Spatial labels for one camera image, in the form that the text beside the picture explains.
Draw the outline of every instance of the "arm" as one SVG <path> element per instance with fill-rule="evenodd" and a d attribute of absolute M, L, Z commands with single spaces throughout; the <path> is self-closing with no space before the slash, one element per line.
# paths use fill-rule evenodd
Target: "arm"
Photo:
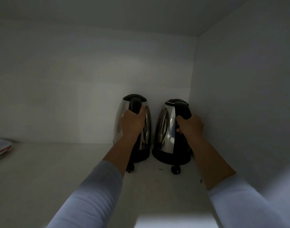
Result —
<path fill-rule="evenodd" d="M 226 228 L 288 228 L 290 224 L 229 164 L 203 137 L 203 123 L 193 115 L 177 117 L 180 128 L 195 155 L 203 181 L 216 213 Z"/>
<path fill-rule="evenodd" d="M 146 108 L 121 119 L 123 136 L 71 194 L 47 228 L 105 228 L 119 198 L 130 154 L 145 123 Z"/>

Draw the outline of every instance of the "white plate with red pattern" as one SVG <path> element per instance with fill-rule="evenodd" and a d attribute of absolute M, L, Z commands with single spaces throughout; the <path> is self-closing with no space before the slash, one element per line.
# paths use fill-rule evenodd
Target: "white plate with red pattern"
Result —
<path fill-rule="evenodd" d="M 12 148 L 12 142 L 0 139 L 0 156 L 8 152 Z"/>

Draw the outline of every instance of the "person's left hand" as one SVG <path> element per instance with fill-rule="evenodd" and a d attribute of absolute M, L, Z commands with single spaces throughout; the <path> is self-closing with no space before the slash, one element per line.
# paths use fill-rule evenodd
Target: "person's left hand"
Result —
<path fill-rule="evenodd" d="M 145 116 L 145 106 L 141 107 L 139 114 L 135 114 L 131 110 L 127 110 L 121 119 L 123 136 L 137 138 L 145 125 Z"/>

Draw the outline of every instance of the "black handle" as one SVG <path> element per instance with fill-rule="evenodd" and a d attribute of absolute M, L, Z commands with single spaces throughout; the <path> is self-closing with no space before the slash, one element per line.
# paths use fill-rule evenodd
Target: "black handle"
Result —
<path fill-rule="evenodd" d="M 142 100 L 140 98 L 131 98 L 130 102 L 129 102 L 129 110 L 131 110 L 132 112 L 134 112 L 135 114 L 138 114 L 140 112 L 140 109 L 142 107 Z M 130 158 L 129 158 L 129 162 L 126 168 L 126 171 L 128 173 L 131 173 L 134 171 L 134 157 L 137 155 L 137 152 L 139 151 L 140 148 L 140 144 L 141 144 L 141 134 L 139 134 L 138 139 L 136 140 L 131 154 L 130 154 Z"/>
<path fill-rule="evenodd" d="M 192 113 L 190 112 L 190 109 L 187 103 L 176 102 L 174 104 L 174 107 L 175 107 L 176 117 L 180 115 L 185 120 L 191 118 Z M 181 172 L 179 163 L 182 160 L 182 158 L 188 154 L 188 149 L 189 149 L 189 145 L 187 143 L 185 136 L 181 134 L 180 132 L 177 132 L 178 128 L 180 127 L 177 124 L 177 120 L 176 120 L 175 121 L 176 132 L 175 132 L 175 140 L 174 140 L 174 145 L 173 145 L 173 154 L 175 156 L 176 163 L 171 168 L 171 171 L 174 174 L 179 174 Z"/>

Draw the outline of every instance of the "stainless steel kettle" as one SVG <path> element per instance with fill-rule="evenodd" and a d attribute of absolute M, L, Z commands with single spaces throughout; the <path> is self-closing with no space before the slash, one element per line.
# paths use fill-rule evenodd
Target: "stainless steel kettle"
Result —
<path fill-rule="evenodd" d="M 122 102 L 118 108 L 115 124 L 114 124 L 114 137 L 113 143 L 116 143 L 122 136 L 121 129 L 121 118 L 126 110 L 131 110 L 132 112 L 138 114 L 142 105 L 146 106 L 146 118 L 145 126 L 142 133 L 140 133 L 137 141 L 135 142 L 129 163 L 127 165 L 126 171 L 128 173 L 134 171 L 134 162 L 140 162 L 147 159 L 150 155 L 150 146 L 151 146 L 151 116 L 150 110 L 147 103 L 147 99 L 138 94 L 130 94 L 123 97 Z"/>
<path fill-rule="evenodd" d="M 189 119 L 192 114 L 189 104 L 181 99 L 170 99 L 165 102 L 156 124 L 153 156 L 166 164 L 173 165 L 171 172 L 180 174 L 180 165 L 190 161 L 191 149 L 185 136 L 176 131 L 179 128 L 176 117 L 181 115 Z"/>

